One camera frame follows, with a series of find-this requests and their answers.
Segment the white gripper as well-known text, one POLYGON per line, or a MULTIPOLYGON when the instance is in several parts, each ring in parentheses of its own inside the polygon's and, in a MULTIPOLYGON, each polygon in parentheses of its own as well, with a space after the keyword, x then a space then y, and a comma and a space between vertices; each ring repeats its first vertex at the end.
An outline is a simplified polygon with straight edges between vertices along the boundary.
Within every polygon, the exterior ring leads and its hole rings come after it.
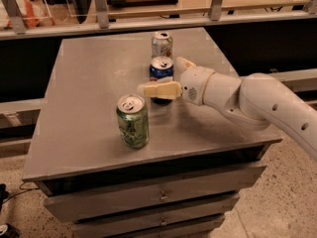
POLYGON ((193 61, 183 57, 178 57, 175 60, 175 65, 177 71, 181 73, 180 83, 168 76, 140 84, 137 87, 137 92, 146 97, 169 100, 176 99, 182 94, 185 101, 198 106, 202 105, 207 82, 215 70, 196 66, 193 61))

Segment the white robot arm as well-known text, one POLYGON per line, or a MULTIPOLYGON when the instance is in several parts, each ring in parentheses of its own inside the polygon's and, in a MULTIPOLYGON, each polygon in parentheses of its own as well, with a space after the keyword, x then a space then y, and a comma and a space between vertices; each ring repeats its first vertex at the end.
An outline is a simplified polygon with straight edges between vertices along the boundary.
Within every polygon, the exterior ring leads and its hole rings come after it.
POLYGON ((179 58, 178 81, 164 77, 138 86, 146 97, 183 98, 217 110, 233 123, 252 130, 274 125, 317 160, 317 110, 276 78, 253 73, 239 78, 179 58))

